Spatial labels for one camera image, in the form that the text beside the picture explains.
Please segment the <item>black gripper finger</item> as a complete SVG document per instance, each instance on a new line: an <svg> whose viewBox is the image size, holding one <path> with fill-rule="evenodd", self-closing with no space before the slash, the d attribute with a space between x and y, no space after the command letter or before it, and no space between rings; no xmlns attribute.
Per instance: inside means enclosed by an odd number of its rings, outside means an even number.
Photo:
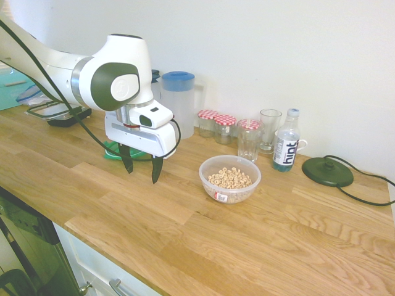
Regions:
<svg viewBox="0 0 395 296"><path fill-rule="evenodd" d="M121 156L122 162L125 166L125 169L127 170L128 173L132 173L134 166L133 166L133 159L130 156L130 147L118 143L118 150L119 154Z"/></svg>
<svg viewBox="0 0 395 296"><path fill-rule="evenodd" d="M163 167L163 158L162 157L155 157L154 155L151 157L151 162L152 162L152 182L155 184L161 174L162 167Z"/></svg>

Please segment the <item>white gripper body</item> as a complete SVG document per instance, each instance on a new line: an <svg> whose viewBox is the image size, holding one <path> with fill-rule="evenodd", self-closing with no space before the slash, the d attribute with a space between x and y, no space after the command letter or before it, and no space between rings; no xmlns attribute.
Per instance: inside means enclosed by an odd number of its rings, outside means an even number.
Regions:
<svg viewBox="0 0 395 296"><path fill-rule="evenodd" d="M117 120L115 112L106 112L104 116L106 136L111 140L128 147L141 150L156 157L167 158L177 146L176 133L170 123L150 129L140 126L139 129L127 128Z"/></svg>

